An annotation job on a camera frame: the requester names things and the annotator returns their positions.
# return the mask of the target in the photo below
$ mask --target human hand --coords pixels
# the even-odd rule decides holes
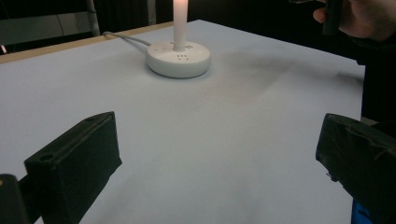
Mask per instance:
[[[324,8],[313,16],[320,23],[326,21]],[[339,29],[357,38],[388,39],[396,33],[396,0],[344,0]]]

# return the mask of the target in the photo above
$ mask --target finger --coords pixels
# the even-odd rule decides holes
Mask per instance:
[[[325,8],[319,8],[317,10],[314,11],[313,13],[313,17],[315,19],[315,21],[323,23],[326,21],[326,11]]]

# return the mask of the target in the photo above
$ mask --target table surface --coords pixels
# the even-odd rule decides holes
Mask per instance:
[[[123,165],[81,223],[350,223],[315,152],[326,113],[360,118],[363,67],[206,21],[188,39],[212,53],[192,79],[153,73],[119,38],[1,63],[1,173],[22,178],[30,155],[115,111]]]

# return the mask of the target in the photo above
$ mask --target white round base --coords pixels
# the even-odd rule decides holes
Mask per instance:
[[[152,44],[147,51],[147,64],[154,72],[175,78],[198,77],[210,66],[210,51],[199,44],[187,42],[183,52],[173,51],[170,41]]]

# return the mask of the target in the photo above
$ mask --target black device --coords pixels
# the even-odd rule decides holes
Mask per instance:
[[[369,126],[327,114],[318,140],[317,160],[369,211],[374,224],[396,223],[395,136],[393,122]]]
[[[77,224],[120,165],[114,112],[84,119],[28,158],[23,179],[0,175],[0,223]]]
[[[304,3],[314,0],[289,0],[290,3]],[[326,21],[323,23],[322,33],[324,35],[335,35],[340,26],[343,0],[326,0]]]

